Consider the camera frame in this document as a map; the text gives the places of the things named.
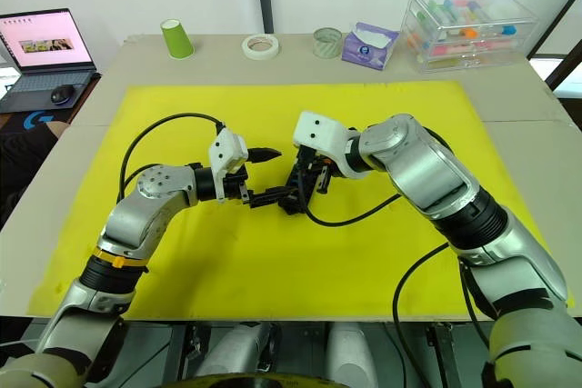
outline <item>yellow mat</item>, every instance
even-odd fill
[[[362,129],[392,114],[413,114],[441,134],[459,159],[536,237],[539,231],[462,88],[453,82],[390,85],[155,86],[127,91],[63,227],[29,313],[50,315],[78,276],[115,205],[122,156],[132,139],[164,116],[211,114],[246,139],[283,156],[248,164],[249,189],[285,183],[294,162],[302,110]],[[205,120],[159,127],[136,148],[128,173],[148,163],[208,165],[215,136]],[[386,174],[335,178],[313,212],[337,221],[361,214],[395,192]],[[133,319],[389,318],[405,270],[444,242],[403,199],[347,227],[325,228],[276,205],[250,210],[240,201],[204,202],[177,215],[137,286]],[[465,317],[452,251],[416,271],[401,296],[402,317]]]

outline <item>tissue box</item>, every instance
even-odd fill
[[[399,32],[358,22],[344,41],[342,59],[349,63],[384,70]]]

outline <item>tape roll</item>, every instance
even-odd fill
[[[241,45],[245,56],[256,61],[274,58],[279,53],[279,40],[268,34],[250,35]]]

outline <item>laptop keyboard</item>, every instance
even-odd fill
[[[84,84],[90,72],[59,73],[57,75],[22,76],[12,88],[15,91],[45,91],[57,88],[59,85]]]

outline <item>cable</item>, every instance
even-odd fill
[[[398,299],[400,298],[400,293],[402,292],[402,288],[404,287],[404,284],[406,283],[406,280],[408,279],[408,277],[410,277],[410,275],[422,263],[428,261],[430,258],[432,258],[436,254],[442,252],[447,247],[448,247],[448,243],[441,244],[436,249],[431,250],[430,252],[428,252],[427,254],[422,256],[414,264],[412,264],[412,266],[406,271],[406,273],[404,273],[404,275],[400,279],[400,282],[398,282],[398,285],[396,286],[396,289],[394,291],[394,298],[392,299],[392,316],[394,317],[394,326],[396,327],[396,332],[398,333],[398,339],[402,343],[402,348],[404,349],[406,356],[408,356],[408,360],[410,361],[412,366],[415,368],[416,374],[418,374],[418,377],[420,378],[420,382],[422,382],[422,384],[426,388],[431,388],[430,382],[426,378],[426,376],[425,376],[424,372],[422,371],[422,368],[420,367],[420,364],[416,360],[415,356],[412,354],[412,350],[410,350],[410,347],[408,346],[408,343],[406,342],[406,339],[404,338],[404,335],[402,333],[402,327],[400,326],[400,318],[398,317]]]
[[[459,269],[459,272],[461,275],[461,288],[463,289],[463,297],[465,297],[465,304],[467,305],[469,317],[471,317],[471,322],[473,322],[473,325],[475,326],[475,330],[477,331],[479,338],[481,338],[481,341],[483,342],[485,347],[488,349],[489,348],[489,340],[487,339],[487,335],[485,335],[485,332],[483,332],[483,329],[481,329],[481,325],[479,324],[479,321],[477,320],[477,316],[475,315],[475,310],[473,309],[473,304],[471,303],[471,297],[469,296],[467,281],[465,280],[465,276],[463,275],[463,269],[466,269],[466,268],[467,268],[467,266],[465,265],[465,263],[463,263],[463,261],[461,261],[459,259],[458,260],[458,269]]]
[[[441,143],[444,147],[446,147],[450,152],[453,152],[453,149],[451,149],[450,145],[448,145],[448,143],[445,141],[445,138],[443,138],[442,136],[437,134],[432,129],[428,129],[427,127],[425,127],[425,129],[430,134],[430,136],[435,138],[439,143]]]
[[[124,190],[127,188],[127,186],[129,185],[129,183],[130,183],[131,181],[133,181],[133,180],[134,180],[134,178],[135,178],[135,177],[136,177],[138,174],[140,174],[140,173],[142,173],[144,170],[147,170],[148,168],[150,168],[150,167],[154,167],[154,166],[156,166],[156,165],[160,165],[160,164],[146,164],[146,165],[142,165],[142,166],[141,166],[141,167],[139,167],[137,170],[135,170],[133,173],[131,173],[131,174],[129,175],[129,177],[128,177],[127,179],[125,179],[125,182],[124,182]],[[117,195],[117,202],[118,202],[118,203],[119,203],[119,202],[121,202],[121,199],[119,198],[119,194]]]
[[[396,352],[398,353],[398,358],[400,358],[400,365],[402,365],[402,386],[406,388],[406,363],[404,362],[404,356],[402,352],[400,352],[400,347],[396,344],[396,340],[392,336],[392,334],[388,331],[388,323],[384,323],[384,330],[386,331],[386,335],[388,336],[388,340],[394,345]]]
[[[23,343],[36,343],[40,341],[40,338],[35,338],[34,340],[18,340],[18,341],[10,341],[8,343],[0,343],[0,347],[7,347],[9,345],[15,344],[23,344]]]
[[[169,341],[168,341],[168,342],[167,342],[165,345],[163,345],[163,346],[162,346],[162,347],[161,347],[161,348],[160,348],[160,349],[159,349],[157,352],[155,352],[154,354],[152,354],[152,355],[151,355],[151,356],[150,356],[150,357],[147,359],[147,361],[145,361],[145,362],[144,362],[144,363],[142,363],[142,364],[141,364],[139,367],[137,367],[135,370],[133,370],[133,371],[131,372],[131,374],[129,374],[129,375],[128,375],[128,376],[127,376],[125,379],[124,379],[124,381],[123,381],[123,382],[121,382],[121,384],[120,384],[120,385],[119,385],[117,388],[121,388],[121,387],[122,387],[122,386],[124,386],[126,383],[128,383],[128,382],[129,382],[129,380],[130,380],[132,377],[134,377],[134,376],[137,374],[137,372],[139,372],[139,371],[140,371],[142,368],[144,368],[146,365],[148,365],[149,363],[151,363],[151,362],[154,360],[154,358],[155,358],[156,356],[158,356],[158,355],[159,355],[161,352],[163,352],[163,351],[164,351],[164,349],[165,349],[165,348],[167,348],[167,346],[168,346],[168,345],[170,345],[170,342],[169,342]]]
[[[321,224],[322,226],[327,227],[339,227],[339,226],[347,226],[348,224],[353,224],[359,222],[360,220],[364,220],[365,218],[369,217],[370,215],[377,213],[383,207],[391,204],[396,199],[402,197],[400,194],[394,194],[393,196],[387,198],[384,202],[376,206],[375,208],[370,209],[366,213],[359,215],[358,217],[350,218],[349,220],[345,220],[343,222],[325,222],[323,220],[318,219],[315,217],[311,211],[309,211],[309,207],[307,206],[306,201],[306,193],[305,188],[303,186],[303,170],[299,170],[297,174],[297,191],[299,197],[299,203],[301,204],[301,208],[305,211],[306,215],[311,219],[312,222]]]
[[[134,141],[132,141],[132,143],[129,145],[129,147],[125,151],[124,159],[121,163],[121,169],[119,171],[119,194],[117,196],[119,201],[123,200],[125,197],[125,169],[127,168],[127,162],[129,161],[129,157],[131,156],[131,153],[134,151],[137,144],[141,141],[142,138],[144,138],[144,136],[146,136],[148,133],[150,133],[151,131],[156,129],[159,125],[164,124],[166,122],[169,122],[170,120],[175,120],[176,118],[184,118],[184,117],[204,118],[205,120],[211,121],[216,125],[217,132],[220,132],[220,129],[225,126],[224,123],[222,123],[220,120],[214,118],[213,116],[206,115],[206,114],[200,114],[200,113],[174,114],[174,115],[170,115],[168,117],[162,118],[161,120],[158,120],[157,122],[149,125],[146,129],[144,129],[134,139]]]

